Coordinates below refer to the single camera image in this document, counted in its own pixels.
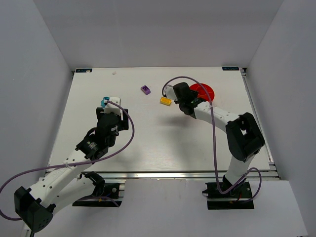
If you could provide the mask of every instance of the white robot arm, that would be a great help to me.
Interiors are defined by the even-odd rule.
[[[164,92],[167,98],[179,104],[180,110],[186,115],[212,123],[210,103],[197,98],[197,93],[191,91],[185,82],[174,86],[167,85]],[[217,107],[213,107],[213,112],[215,126],[227,134],[232,153],[230,166],[223,178],[227,189],[247,172],[255,154],[264,146],[265,141],[250,113],[237,115]]]
[[[127,115],[121,116],[120,109],[107,101],[120,105],[120,98],[104,97],[102,107],[96,109],[97,126],[88,131],[65,159],[64,168],[55,169],[28,189],[20,187],[14,193],[15,212],[33,233],[44,229],[53,216],[67,205],[85,196],[99,197],[103,194],[105,181],[95,172],[84,174],[78,181],[71,182],[93,163],[68,164],[100,159],[115,144],[119,131],[128,130]]]

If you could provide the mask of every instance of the small purple object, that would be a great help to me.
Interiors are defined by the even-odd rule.
[[[145,85],[140,88],[146,95],[150,94],[149,88]]]

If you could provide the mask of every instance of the white table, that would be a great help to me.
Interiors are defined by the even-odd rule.
[[[250,182],[252,190],[257,181]],[[203,181],[128,180],[120,208],[72,207],[36,237],[297,237],[307,235],[288,181],[264,181],[253,210],[207,210]]]
[[[50,158],[50,165],[67,158],[87,131],[97,123],[95,109],[104,96],[118,96],[129,109],[136,134],[131,145],[119,155],[93,165],[98,172],[213,171],[212,126],[184,115],[178,105],[159,103],[161,88],[176,76],[189,76],[210,85],[214,105],[232,113],[253,114],[240,71],[221,67],[185,68],[107,68],[91,73],[75,73],[61,126]],[[179,79],[189,85],[194,82]],[[145,95],[140,87],[147,85]],[[109,154],[126,144],[131,130],[122,131]],[[231,160],[227,137],[216,129],[218,168],[226,170]],[[269,170],[269,157],[263,147],[251,166]]]

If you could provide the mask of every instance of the red plate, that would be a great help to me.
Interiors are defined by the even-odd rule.
[[[214,90],[209,85],[206,85],[206,84],[203,84],[203,83],[201,83],[201,84],[205,87],[205,89],[209,93],[209,95],[211,97],[211,100],[214,101],[214,98],[215,98]],[[206,92],[203,90],[203,88],[201,86],[199,86],[199,84],[196,83],[196,84],[191,85],[190,89],[198,91],[198,95],[197,95],[198,97],[209,101]]]

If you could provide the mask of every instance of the purple cable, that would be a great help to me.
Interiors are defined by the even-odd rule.
[[[107,101],[107,103],[112,104],[112,105],[114,105],[114,106],[116,106],[116,107],[119,107],[119,108],[126,114],[126,116],[128,117],[128,119],[129,119],[129,121],[130,121],[130,123],[131,123],[131,125],[132,125],[132,135],[131,135],[131,137],[130,137],[128,143],[127,143],[125,146],[123,146],[121,149],[119,149],[117,152],[114,152],[113,154],[108,155],[108,156],[106,156],[106,157],[104,157],[104,158],[101,158],[101,159],[99,159],[99,160],[85,161],[85,162],[76,162],[76,163],[69,163],[69,164],[67,164],[67,166],[75,166],[75,165],[83,165],[83,164],[94,164],[94,163],[103,161],[103,160],[105,160],[105,159],[111,158],[111,157],[117,155],[118,153],[122,152],[122,151],[123,151],[126,147],[128,147],[128,145],[132,142],[132,140],[133,140],[133,138],[134,138],[134,135],[135,135],[135,126],[134,126],[134,123],[133,123],[132,118],[129,116],[129,114],[126,112],[126,110],[123,109],[123,107],[121,107],[120,105],[118,105],[118,104],[116,104],[116,103],[113,103],[113,102],[111,102],[111,101]],[[19,177],[19,176],[21,176],[21,175],[28,174],[28,173],[32,173],[32,172],[36,172],[36,171],[46,170],[46,169],[65,168],[65,167],[66,167],[65,164],[59,164],[59,165],[41,167],[41,168],[36,168],[36,169],[30,169],[30,170],[26,170],[26,171],[24,171],[24,172],[21,172],[21,173],[19,173],[19,174],[16,174],[16,175],[14,175],[13,177],[9,178],[9,179],[0,187],[0,194],[1,194],[1,192],[3,191],[3,189],[5,188],[5,186],[6,186],[8,183],[10,183],[13,179],[15,179],[15,178],[17,178],[17,177]],[[1,211],[1,209],[0,209],[0,216],[2,216],[4,219],[7,219],[7,220],[9,220],[9,221],[20,221],[20,220],[22,220],[21,218],[12,218],[12,217],[9,217],[9,216],[5,215],[5,214]]]
[[[255,195],[252,196],[252,198],[244,201],[244,202],[247,202],[247,201],[251,201],[253,200],[259,193],[259,190],[261,188],[261,183],[262,183],[262,176],[261,176],[261,173],[260,171],[257,169],[257,168],[250,168],[248,169],[247,173],[244,174],[243,176],[241,176],[241,178],[239,178],[230,188],[228,188],[227,190],[225,191],[222,191],[221,190],[221,187],[220,187],[220,184],[219,184],[219,177],[218,177],[218,168],[217,168],[217,156],[216,156],[216,134],[215,134],[215,118],[214,118],[214,111],[213,111],[213,105],[212,105],[212,100],[211,100],[211,97],[208,93],[208,91],[205,89],[205,87],[199,83],[197,80],[191,78],[191,77],[187,77],[187,76],[179,76],[179,77],[175,77],[173,79],[170,79],[169,81],[166,82],[166,84],[162,87],[162,95],[165,96],[164,94],[164,89],[165,87],[173,80],[176,80],[176,79],[179,79],[179,78],[186,78],[186,79],[190,79],[192,81],[194,81],[195,83],[197,83],[200,87],[203,88],[203,90],[205,91],[205,93],[207,94],[207,97],[209,99],[209,103],[211,105],[211,117],[212,117],[212,127],[213,127],[213,156],[214,156],[214,169],[215,169],[215,178],[216,178],[216,186],[217,186],[217,189],[218,189],[218,192],[220,194],[227,194],[228,192],[230,192],[234,187],[236,187],[238,185],[238,183],[240,181],[242,181],[246,176],[247,174],[252,171],[253,169],[256,170],[258,173],[259,173],[259,187],[258,187],[258,190],[257,192],[255,193]]]

